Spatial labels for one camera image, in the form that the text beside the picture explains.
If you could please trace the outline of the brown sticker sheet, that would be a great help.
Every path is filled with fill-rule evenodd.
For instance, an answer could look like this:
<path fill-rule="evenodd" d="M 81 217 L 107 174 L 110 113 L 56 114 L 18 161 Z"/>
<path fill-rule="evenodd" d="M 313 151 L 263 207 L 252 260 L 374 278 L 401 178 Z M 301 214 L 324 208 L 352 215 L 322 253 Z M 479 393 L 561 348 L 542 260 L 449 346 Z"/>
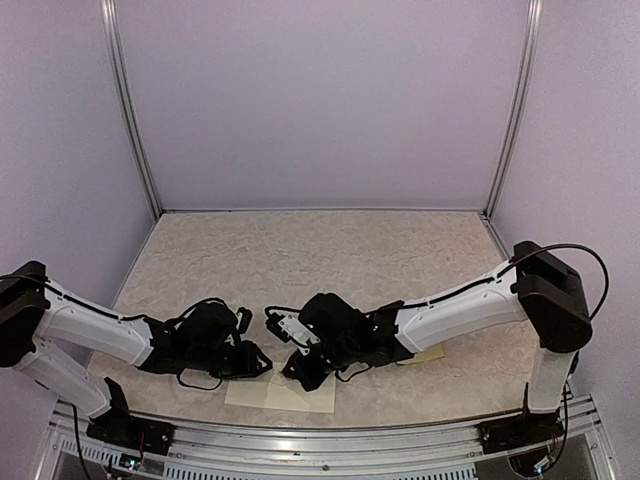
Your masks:
<path fill-rule="evenodd" d="M 427 350 L 416 353 L 413 357 L 398 361 L 398 365 L 413 365 L 424 363 L 432 360 L 438 360 L 444 357 L 444 350 L 441 344 L 429 347 Z"/>

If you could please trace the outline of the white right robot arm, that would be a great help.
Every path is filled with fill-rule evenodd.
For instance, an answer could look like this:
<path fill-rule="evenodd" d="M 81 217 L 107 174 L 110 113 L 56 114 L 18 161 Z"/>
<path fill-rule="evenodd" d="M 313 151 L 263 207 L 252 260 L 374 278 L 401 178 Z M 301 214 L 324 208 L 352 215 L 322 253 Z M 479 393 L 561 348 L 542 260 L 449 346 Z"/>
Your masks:
<path fill-rule="evenodd" d="M 267 328 L 293 342 L 284 375 L 311 392 L 353 364 L 369 368 L 409 360 L 442 342 L 497 325 L 529 322 L 538 337 L 525 390 L 525 411 L 511 433 L 535 442 L 558 411 L 576 354 L 593 336 L 580 274 L 554 256 L 557 245 L 515 245 L 512 257 L 480 277 L 419 300 L 363 312 L 334 293 L 318 293 L 300 309 L 266 308 Z"/>

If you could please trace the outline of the cream paper envelope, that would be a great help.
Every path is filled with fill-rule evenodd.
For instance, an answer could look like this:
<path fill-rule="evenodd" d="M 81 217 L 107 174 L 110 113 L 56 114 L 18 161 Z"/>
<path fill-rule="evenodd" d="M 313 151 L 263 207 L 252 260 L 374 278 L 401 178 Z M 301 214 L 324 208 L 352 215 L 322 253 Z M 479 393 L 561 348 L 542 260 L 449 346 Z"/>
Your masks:
<path fill-rule="evenodd" d="M 256 379 L 229 383 L 226 405 L 304 413 L 333 414 L 335 411 L 336 381 L 326 380 L 317 390 L 306 392 L 301 385 L 271 371 Z"/>

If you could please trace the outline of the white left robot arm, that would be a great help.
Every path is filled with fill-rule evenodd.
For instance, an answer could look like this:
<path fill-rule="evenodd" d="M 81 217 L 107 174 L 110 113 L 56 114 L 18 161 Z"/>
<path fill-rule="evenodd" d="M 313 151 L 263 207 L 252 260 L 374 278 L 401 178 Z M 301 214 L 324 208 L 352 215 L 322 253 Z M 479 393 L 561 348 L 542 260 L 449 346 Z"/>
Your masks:
<path fill-rule="evenodd" d="M 140 434 L 137 418 L 117 405 L 119 387 L 88 372 L 59 348 L 74 344 L 142 372 L 181 377 L 186 370 L 220 382 L 253 379 L 272 361 L 244 339 L 250 310 L 232 311 L 217 297 L 168 320 L 123 315 L 78 297 L 29 261 L 1 277 L 1 365 L 22 372 L 74 404 L 121 445 Z"/>

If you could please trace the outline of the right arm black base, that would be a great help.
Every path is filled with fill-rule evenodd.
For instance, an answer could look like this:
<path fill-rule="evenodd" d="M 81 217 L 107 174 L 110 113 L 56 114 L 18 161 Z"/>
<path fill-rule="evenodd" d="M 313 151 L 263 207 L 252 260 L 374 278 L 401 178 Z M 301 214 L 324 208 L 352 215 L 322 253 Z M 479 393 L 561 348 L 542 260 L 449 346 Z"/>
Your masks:
<path fill-rule="evenodd" d="M 559 409 L 552 413 L 534 414 L 527 405 L 515 416 L 481 422 L 477 429 L 484 454 L 558 439 L 566 430 L 560 420 Z"/>

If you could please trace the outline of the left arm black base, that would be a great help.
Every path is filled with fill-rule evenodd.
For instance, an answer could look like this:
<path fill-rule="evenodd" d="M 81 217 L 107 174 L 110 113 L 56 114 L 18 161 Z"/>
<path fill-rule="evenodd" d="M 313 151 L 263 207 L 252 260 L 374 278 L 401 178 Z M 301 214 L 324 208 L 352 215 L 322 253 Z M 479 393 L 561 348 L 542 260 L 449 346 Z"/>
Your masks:
<path fill-rule="evenodd" d="M 105 378 L 105 383 L 110 395 L 109 408 L 90 418 L 87 436 L 141 453 L 167 456 L 175 427 L 171 423 L 132 415 L 121 387 L 110 378 Z"/>

